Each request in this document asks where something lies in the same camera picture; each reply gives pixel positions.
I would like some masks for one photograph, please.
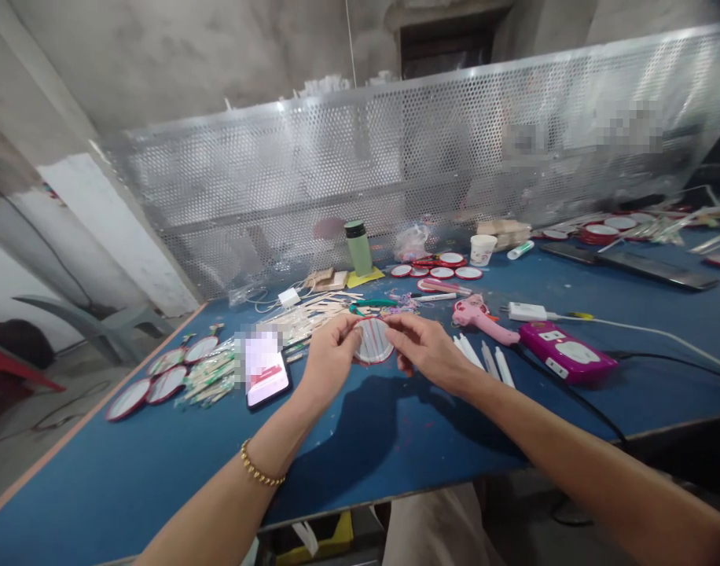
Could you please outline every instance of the gold bracelet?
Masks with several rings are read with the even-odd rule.
[[[250,461],[250,457],[248,456],[248,442],[250,442],[251,440],[252,439],[245,440],[242,444],[242,450],[240,450],[240,452],[242,453],[242,462],[244,463],[244,468],[248,471],[249,474],[252,474],[252,476],[260,483],[264,483],[267,486],[282,485],[284,483],[284,480],[287,479],[287,476],[283,476],[278,480],[273,480],[252,464],[252,462]]]

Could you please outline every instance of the person's leg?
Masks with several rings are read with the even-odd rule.
[[[483,532],[471,483],[391,503],[384,566],[503,564]]]

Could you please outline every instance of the gray plastic chair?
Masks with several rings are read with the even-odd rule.
[[[132,340],[134,328],[139,328],[153,338],[161,338],[174,332],[174,327],[156,314],[150,305],[128,307],[99,321],[64,301],[37,295],[12,298],[56,315],[82,334],[85,340],[115,366],[120,366],[123,360],[138,364],[145,358],[145,353]]]

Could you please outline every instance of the green water bottle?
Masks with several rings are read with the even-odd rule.
[[[370,275],[373,272],[373,258],[370,256],[366,225],[362,220],[352,220],[344,225],[344,233],[347,235],[354,272],[358,277]]]

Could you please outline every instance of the hand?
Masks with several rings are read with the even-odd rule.
[[[480,381],[476,375],[480,370],[438,322],[415,314],[393,314],[384,321],[389,325],[386,337],[397,348],[397,367],[408,377],[413,376],[415,365],[441,389],[463,398]]]
[[[362,330],[350,331],[350,327],[360,318],[338,314],[313,332],[310,339],[310,354],[297,389],[323,410],[339,394],[350,373],[354,351],[362,340]]]

